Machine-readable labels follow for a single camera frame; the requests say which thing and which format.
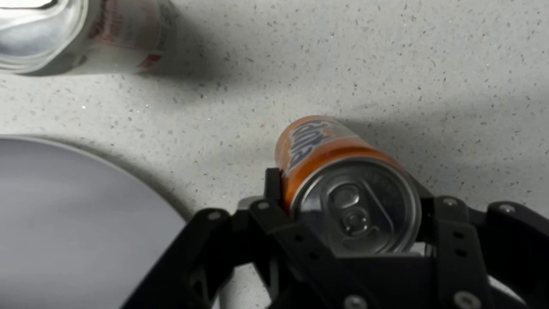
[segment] speckled surface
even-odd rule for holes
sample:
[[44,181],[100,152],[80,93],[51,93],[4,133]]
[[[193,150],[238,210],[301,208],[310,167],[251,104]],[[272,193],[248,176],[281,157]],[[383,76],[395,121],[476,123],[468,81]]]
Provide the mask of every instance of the speckled surface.
[[[549,2],[174,6],[179,52],[166,71],[1,78],[1,135],[94,150],[191,214],[260,193],[279,131],[322,114],[437,195],[514,200],[549,217]],[[227,308],[260,308],[248,277]]]

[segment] white plate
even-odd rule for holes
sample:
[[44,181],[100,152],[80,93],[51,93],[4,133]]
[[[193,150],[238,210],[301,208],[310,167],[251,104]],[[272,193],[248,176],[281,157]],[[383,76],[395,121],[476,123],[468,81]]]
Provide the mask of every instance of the white plate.
[[118,167],[0,138],[0,308],[119,308],[181,219]]

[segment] metal can top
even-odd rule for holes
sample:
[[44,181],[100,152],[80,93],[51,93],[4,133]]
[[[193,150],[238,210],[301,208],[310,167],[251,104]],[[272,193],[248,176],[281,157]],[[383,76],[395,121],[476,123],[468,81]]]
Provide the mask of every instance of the metal can top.
[[419,227],[413,183],[371,159],[334,162],[303,183],[291,217],[311,229],[335,256],[401,253]]
[[32,73],[54,59],[83,28],[88,0],[0,4],[0,71]]

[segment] soda can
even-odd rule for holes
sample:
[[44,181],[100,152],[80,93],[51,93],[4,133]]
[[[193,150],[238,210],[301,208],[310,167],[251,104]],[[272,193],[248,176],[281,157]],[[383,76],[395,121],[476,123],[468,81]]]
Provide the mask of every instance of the soda can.
[[282,207],[334,256],[402,253],[419,227],[419,196],[387,155],[327,117],[287,126],[275,143]]
[[172,42],[169,0],[1,0],[0,71],[138,73]]

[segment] white can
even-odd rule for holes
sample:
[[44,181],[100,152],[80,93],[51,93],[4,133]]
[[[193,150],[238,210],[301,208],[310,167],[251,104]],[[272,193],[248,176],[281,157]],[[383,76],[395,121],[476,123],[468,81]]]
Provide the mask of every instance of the white can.
[[0,71],[138,73],[160,61],[172,35],[169,0],[3,0]]

